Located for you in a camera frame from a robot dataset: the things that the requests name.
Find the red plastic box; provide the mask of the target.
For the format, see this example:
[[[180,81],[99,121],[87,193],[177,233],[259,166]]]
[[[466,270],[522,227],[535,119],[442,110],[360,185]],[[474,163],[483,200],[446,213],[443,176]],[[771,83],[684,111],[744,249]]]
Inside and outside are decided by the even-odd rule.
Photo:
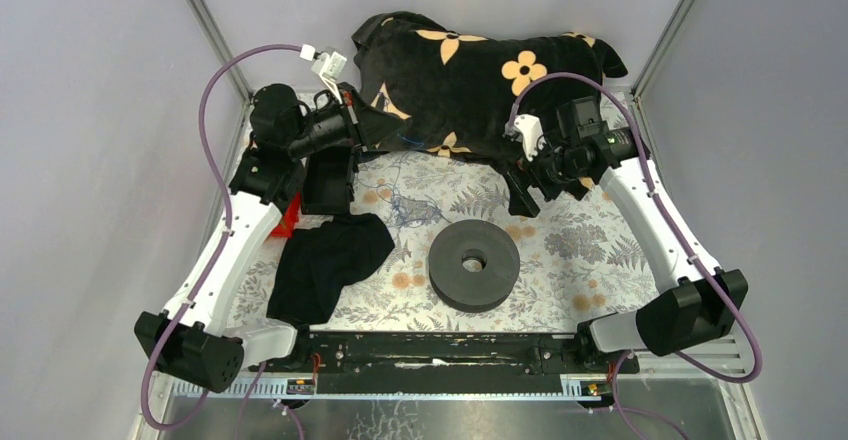
[[[300,209],[302,205],[302,195],[298,192],[283,216],[280,222],[271,230],[269,236],[271,238],[291,238],[292,234],[300,219]]]

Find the black plastic box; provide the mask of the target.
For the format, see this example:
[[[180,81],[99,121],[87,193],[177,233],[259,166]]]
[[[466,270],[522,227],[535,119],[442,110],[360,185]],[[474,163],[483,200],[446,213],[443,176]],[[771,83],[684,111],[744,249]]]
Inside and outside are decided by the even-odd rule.
[[[348,215],[355,170],[352,148],[336,146],[310,155],[301,191],[301,211],[306,215]]]

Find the black cloth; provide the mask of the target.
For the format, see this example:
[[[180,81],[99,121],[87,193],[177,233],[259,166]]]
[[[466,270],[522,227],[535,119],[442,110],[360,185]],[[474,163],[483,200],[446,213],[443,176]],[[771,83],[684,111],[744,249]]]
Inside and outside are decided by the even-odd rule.
[[[394,248],[388,228],[372,213],[294,231],[278,263],[266,316],[295,327],[327,323],[342,290],[375,273]]]

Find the grey perforated spool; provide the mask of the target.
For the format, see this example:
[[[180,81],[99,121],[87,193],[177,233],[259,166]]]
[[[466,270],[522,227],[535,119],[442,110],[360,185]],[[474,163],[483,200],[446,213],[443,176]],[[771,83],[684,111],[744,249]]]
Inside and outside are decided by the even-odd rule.
[[[430,285],[447,306],[483,313],[501,305],[520,274],[517,245],[503,229],[462,220],[442,229],[427,256]]]

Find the black flower-pattern plush blanket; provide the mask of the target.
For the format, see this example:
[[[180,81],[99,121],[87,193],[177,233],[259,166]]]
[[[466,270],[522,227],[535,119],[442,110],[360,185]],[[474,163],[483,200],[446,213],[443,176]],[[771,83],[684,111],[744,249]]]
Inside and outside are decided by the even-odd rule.
[[[417,13],[368,18],[351,36],[360,97],[403,126],[371,142],[376,151],[415,150],[495,167],[523,159],[506,137],[513,103],[556,131],[556,110],[572,99],[600,94],[577,80],[534,81],[572,72],[602,83],[627,76],[616,50],[600,38],[566,32],[496,40],[449,30]]]

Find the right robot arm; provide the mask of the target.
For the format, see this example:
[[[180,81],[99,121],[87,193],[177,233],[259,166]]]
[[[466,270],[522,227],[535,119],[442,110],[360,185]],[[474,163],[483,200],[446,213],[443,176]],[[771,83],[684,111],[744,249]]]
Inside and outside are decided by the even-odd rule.
[[[597,372],[624,350],[665,356],[712,340],[733,328],[734,310],[748,292],[740,270],[726,270],[698,242],[667,199],[654,162],[629,127],[612,130],[592,97],[558,108],[558,127],[512,112],[505,137],[520,143],[524,157],[508,176],[529,209],[530,185],[549,193],[580,186],[589,177],[609,196],[630,227],[652,271],[658,295],[646,305],[583,322],[573,346],[575,362]]]

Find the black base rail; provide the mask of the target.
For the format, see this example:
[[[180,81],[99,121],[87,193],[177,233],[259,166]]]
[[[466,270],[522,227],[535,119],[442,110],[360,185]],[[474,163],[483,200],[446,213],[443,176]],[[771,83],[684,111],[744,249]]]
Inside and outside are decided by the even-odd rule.
[[[290,394],[595,399],[610,395],[615,373],[640,366],[581,336],[319,331],[266,370],[288,377]]]

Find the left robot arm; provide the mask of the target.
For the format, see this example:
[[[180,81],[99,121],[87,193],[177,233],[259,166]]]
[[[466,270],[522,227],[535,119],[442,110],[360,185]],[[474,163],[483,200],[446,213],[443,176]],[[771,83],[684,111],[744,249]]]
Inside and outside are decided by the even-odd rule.
[[[325,103],[307,109],[284,84],[254,93],[250,142],[228,185],[219,234],[162,310],[141,313],[134,325],[154,370],[221,393],[248,366],[274,359],[296,371],[309,361],[308,341],[286,322],[228,327],[237,283],[302,191],[318,153],[375,150],[405,127],[400,114],[384,111],[379,101],[365,102],[349,84],[321,94]]]

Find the floral table mat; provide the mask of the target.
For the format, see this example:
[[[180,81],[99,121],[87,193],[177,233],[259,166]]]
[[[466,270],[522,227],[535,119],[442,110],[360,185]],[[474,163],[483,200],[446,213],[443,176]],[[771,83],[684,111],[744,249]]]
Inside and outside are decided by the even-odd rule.
[[[369,278],[342,290],[328,330],[569,332],[629,310],[656,292],[647,260],[612,200],[594,186],[582,199],[540,201],[535,218],[512,216],[503,177],[484,164],[415,150],[376,157],[354,179],[354,214],[372,213],[395,248]],[[506,301],[478,314],[448,307],[429,283],[427,256],[448,225],[495,224],[520,254]]]

